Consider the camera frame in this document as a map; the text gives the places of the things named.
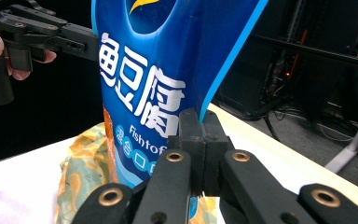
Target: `brass screw insert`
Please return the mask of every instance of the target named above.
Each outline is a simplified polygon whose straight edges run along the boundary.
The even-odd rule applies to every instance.
[[[24,23],[21,23],[21,22],[16,22],[16,23],[14,23],[14,25],[16,27],[24,27]]]
[[[121,199],[123,199],[121,189],[106,189],[101,193],[98,202],[102,206],[112,206],[119,203]]]
[[[167,154],[168,161],[177,162],[177,161],[181,161],[183,158],[184,158],[184,155],[179,152],[170,152]]]
[[[310,194],[316,202],[328,207],[339,207],[341,204],[339,198],[334,193],[325,189],[314,189]]]
[[[236,161],[248,161],[251,157],[244,152],[234,152],[232,158]]]

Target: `screw hole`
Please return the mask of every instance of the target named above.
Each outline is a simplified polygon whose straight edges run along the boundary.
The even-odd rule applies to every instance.
[[[167,221],[167,215],[161,212],[156,212],[150,218],[153,224],[164,224]]]
[[[339,198],[326,189],[314,189],[310,194],[316,202],[328,207],[339,207],[341,204]]]
[[[251,159],[251,157],[243,152],[235,152],[234,154],[232,154],[232,158],[234,158],[234,160],[236,161],[248,161]]]
[[[114,200],[117,197],[117,194],[115,192],[109,192],[107,194],[104,195],[104,199],[107,201],[111,201]]]
[[[183,155],[179,152],[171,152],[167,155],[168,161],[181,161],[183,159]]]
[[[120,189],[106,189],[98,199],[102,206],[112,206],[119,203],[123,199],[123,192]]]
[[[293,213],[282,213],[281,221],[285,224],[298,224],[298,218]]]
[[[24,27],[24,24],[21,23],[21,22],[16,22],[14,25],[15,25],[16,27]]]

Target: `black clamp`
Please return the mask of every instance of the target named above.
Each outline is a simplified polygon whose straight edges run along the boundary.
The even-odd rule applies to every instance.
[[[45,61],[45,49],[98,61],[98,38],[91,29],[57,18],[33,0],[0,0],[0,36],[13,69],[32,72],[32,59]],[[13,99],[6,59],[1,55],[0,105]]]
[[[73,223],[188,223],[191,196],[220,197],[229,223],[358,223],[358,206],[320,184],[285,189],[257,159],[235,150],[214,112],[200,125],[195,110],[179,117],[153,175],[130,189],[107,184],[94,190]]]

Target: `table surface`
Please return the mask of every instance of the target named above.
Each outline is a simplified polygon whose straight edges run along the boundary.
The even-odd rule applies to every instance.
[[[222,109],[210,105],[235,148],[252,152],[280,183],[294,193],[321,183],[358,204],[358,187],[296,153]],[[70,138],[0,161],[0,223],[52,223],[61,178],[60,163]]]

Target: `metal stand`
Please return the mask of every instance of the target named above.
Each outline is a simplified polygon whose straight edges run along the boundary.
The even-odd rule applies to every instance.
[[[341,152],[334,159],[325,165],[325,168],[331,172],[338,173],[358,152],[358,132]]]

